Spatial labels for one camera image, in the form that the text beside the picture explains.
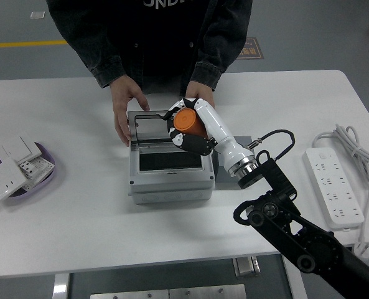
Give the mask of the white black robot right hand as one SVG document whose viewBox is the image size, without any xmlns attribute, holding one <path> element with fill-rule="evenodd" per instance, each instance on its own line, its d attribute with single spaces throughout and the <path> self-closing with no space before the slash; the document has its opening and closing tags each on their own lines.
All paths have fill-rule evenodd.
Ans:
<svg viewBox="0 0 369 299">
<path fill-rule="evenodd" d="M 240 145 L 215 109 L 202 98 L 183 98 L 162 117 L 176 147 L 202 156 L 216 151 L 232 177 L 256 168 L 254 153 Z"/>
</svg>

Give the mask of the person's left hand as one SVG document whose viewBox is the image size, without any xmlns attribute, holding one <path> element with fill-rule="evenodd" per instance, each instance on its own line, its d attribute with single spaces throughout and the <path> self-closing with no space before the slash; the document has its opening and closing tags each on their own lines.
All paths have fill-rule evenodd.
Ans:
<svg viewBox="0 0 369 299">
<path fill-rule="evenodd" d="M 189 82 L 185 92 L 185 98 L 202 98 L 212 107 L 215 107 L 213 90 L 209 86 L 196 81 Z"/>
</svg>

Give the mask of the person's right hand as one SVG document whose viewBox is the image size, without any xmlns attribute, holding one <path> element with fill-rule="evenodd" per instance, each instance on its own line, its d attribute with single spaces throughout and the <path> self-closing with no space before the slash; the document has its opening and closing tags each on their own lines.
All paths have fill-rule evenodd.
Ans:
<svg viewBox="0 0 369 299">
<path fill-rule="evenodd" d="M 120 140 L 129 146 L 131 134 L 128 125 L 128 103 L 136 99 L 143 111 L 149 111 L 147 98 L 139 85 L 129 76 L 123 75 L 110 83 L 112 108 L 114 113 L 114 128 Z"/>
</svg>

